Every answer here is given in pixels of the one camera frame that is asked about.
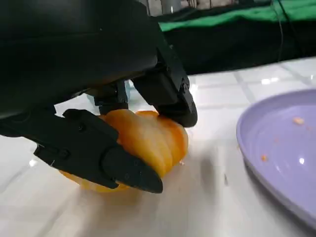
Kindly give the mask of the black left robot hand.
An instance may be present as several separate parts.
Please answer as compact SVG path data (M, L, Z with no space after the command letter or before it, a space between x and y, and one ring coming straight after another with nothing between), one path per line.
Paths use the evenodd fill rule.
M158 113L197 123L190 82L146 7L136 0L3 0L0 3L0 133L25 137L46 164L115 189L159 194L158 173L87 110L55 105L90 93L100 112L127 108L133 81Z

